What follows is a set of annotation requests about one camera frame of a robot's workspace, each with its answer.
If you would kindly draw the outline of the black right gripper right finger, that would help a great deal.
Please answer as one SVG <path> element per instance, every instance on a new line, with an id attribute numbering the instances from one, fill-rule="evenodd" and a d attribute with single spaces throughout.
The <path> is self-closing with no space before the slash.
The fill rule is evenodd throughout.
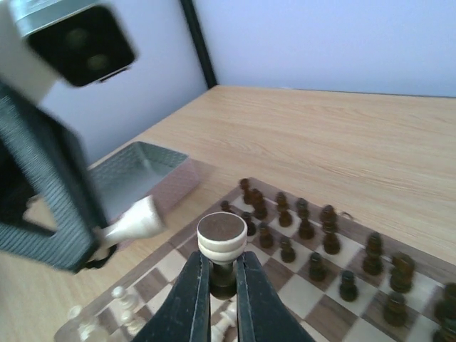
<path id="1" fill-rule="evenodd" d="M 312 341 L 282 303 L 254 252 L 237 258 L 237 337 L 239 341 Z"/>

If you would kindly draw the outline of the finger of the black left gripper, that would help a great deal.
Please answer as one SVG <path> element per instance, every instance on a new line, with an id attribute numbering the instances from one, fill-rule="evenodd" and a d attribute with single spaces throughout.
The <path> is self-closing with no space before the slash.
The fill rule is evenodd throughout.
<path id="1" fill-rule="evenodd" d="M 40 196 L 55 219 L 52 232 L 24 219 L 29 200 Z M 1 250 L 55 269 L 99 269 L 97 233 L 108 226 L 75 133 L 1 84 Z"/>

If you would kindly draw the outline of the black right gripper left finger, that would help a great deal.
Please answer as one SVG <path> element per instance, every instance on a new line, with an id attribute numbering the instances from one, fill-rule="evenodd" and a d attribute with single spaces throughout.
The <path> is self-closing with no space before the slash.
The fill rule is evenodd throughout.
<path id="1" fill-rule="evenodd" d="M 133 342 L 209 341 L 209 259 L 192 252 L 170 293 Z"/>

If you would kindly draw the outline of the white chess piece felt base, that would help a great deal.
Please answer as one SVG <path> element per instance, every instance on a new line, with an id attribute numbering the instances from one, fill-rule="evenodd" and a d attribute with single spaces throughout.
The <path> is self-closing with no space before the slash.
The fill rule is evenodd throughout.
<path id="1" fill-rule="evenodd" d="M 220 300 L 232 298 L 237 291 L 234 262 L 247 245 L 247 223 L 231 212 L 205 215 L 197 224 L 201 254 L 209 260 L 209 290 Z"/>

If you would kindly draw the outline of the white rook chess piece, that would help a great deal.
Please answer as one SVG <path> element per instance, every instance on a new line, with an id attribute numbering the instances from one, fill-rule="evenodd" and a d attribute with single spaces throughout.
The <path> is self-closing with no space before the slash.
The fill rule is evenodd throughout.
<path id="1" fill-rule="evenodd" d="M 109 248 L 116 244 L 127 240 L 148 239 L 165 230 L 165 221 L 156 207 L 153 196 L 149 195 L 135 202 L 109 227 L 94 229 L 100 247 L 90 260 L 106 258 Z"/>

